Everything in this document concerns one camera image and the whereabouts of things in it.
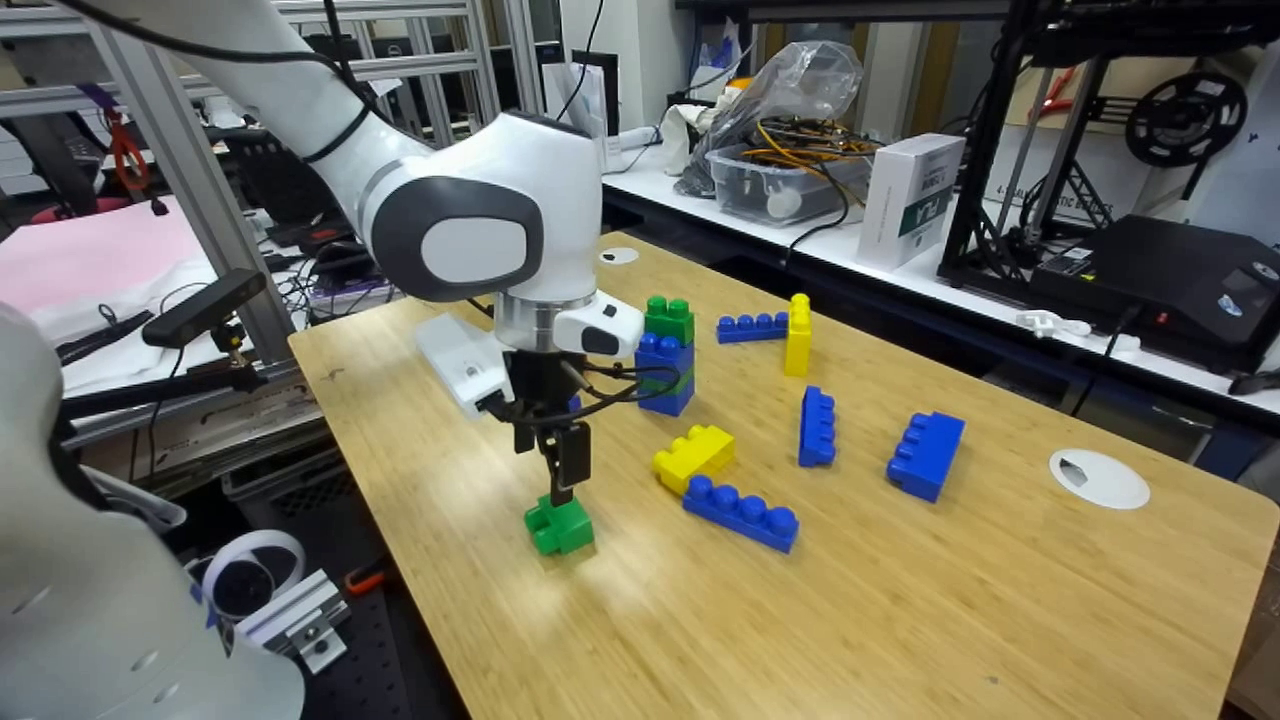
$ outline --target blue block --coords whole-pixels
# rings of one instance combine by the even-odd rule
[[[835,401],[815,385],[799,397],[799,467],[826,467],[835,458]]]
[[[791,506],[766,506],[761,496],[735,496],[730,482],[716,487],[709,474],[687,479],[683,506],[776,552],[791,552],[799,531],[799,514]]]
[[[687,406],[696,386],[687,342],[642,330],[635,346],[635,371],[641,371],[641,406],[658,417],[680,417]]]
[[[754,342],[754,340],[784,340],[788,313],[761,313],[761,317],[721,317],[716,340],[721,342]]]
[[[902,439],[897,443],[888,458],[888,479],[929,503],[949,482],[950,458],[961,453],[965,421],[931,413],[931,417],[913,417]]]

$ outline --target green lego block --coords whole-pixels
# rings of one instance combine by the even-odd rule
[[[674,342],[692,346],[692,307],[687,307],[687,299],[649,296],[642,330],[671,334]]]
[[[552,496],[540,496],[525,513],[525,529],[527,529],[531,547],[540,554],[575,552],[575,547],[591,542],[591,537],[594,537],[591,514],[575,496],[567,503],[552,503]]]

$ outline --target wooden table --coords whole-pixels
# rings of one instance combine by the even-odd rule
[[[465,421],[411,351],[431,303],[293,334],[296,360],[470,715],[1214,715],[1275,537],[1275,503],[1140,443],[815,321],[812,381],[841,458],[794,467],[805,381],[779,342],[716,342],[716,317],[784,307],[628,234],[598,282],[699,313],[680,421],[591,421],[578,487],[594,547],[545,561],[520,513],[548,492],[497,421]],[[913,413],[969,421],[939,503],[885,479]],[[730,479],[799,513],[776,554],[687,514],[649,456],[687,422],[735,435]],[[1046,479],[1054,447],[1152,479],[1145,513]]]

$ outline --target yellow lego brick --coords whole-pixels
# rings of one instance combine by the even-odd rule
[[[784,346],[788,374],[806,374],[806,342],[812,342],[806,296],[794,290],[788,313],[788,346]]]
[[[723,429],[692,422],[683,435],[671,439],[671,447],[650,453],[650,471],[671,496],[683,496],[692,474],[721,474],[730,467],[730,443],[735,439]]]

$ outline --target lego brick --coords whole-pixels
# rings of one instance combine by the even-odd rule
[[[655,479],[683,496],[687,479],[699,471],[729,471],[735,458],[735,439],[716,422],[692,422],[683,435],[674,435],[664,453],[650,453]]]
[[[799,397],[799,467],[826,467],[835,458],[835,397],[815,385]]]
[[[784,346],[788,374],[806,374],[806,342],[812,342],[806,296],[794,290],[788,307],[788,346]]]
[[[696,393],[692,346],[671,334],[642,330],[635,346],[641,406],[680,417]]]
[[[776,552],[791,552],[799,531],[791,506],[766,506],[761,496],[739,496],[730,482],[713,482],[709,474],[687,479],[683,506]]]
[[[687,307],[687,299],[649,296],[642,330],[671,334],[674,342],[692,346],[692,307]]]
[[[761,340],[784,340],[784,334],[788,334],[788,313],[721,317],[716,324],[721,342],[761,342]]]
[[[575,496],[567,503],[552,503],[552,496],[540,496],[525,513],[525,529],[527,529],[531,547],[540,554],[575,552],[575,547],[591,542],[591,537],[594,537],[591,514]]]
[[[937,503],[937,496],[949,482],[950,458],[961,453],[965,421],[931,413],[913,417],[902,429],[902,439],[897,443],[888,458],[888,479],[902,487],[909,496],[920,496]]]
[[[692,401],[692,386],[696,386],[692,374],[683,374],[674,393],[650,393],[650,397],[641,393],[635,404],[642,413],[680,417]]]

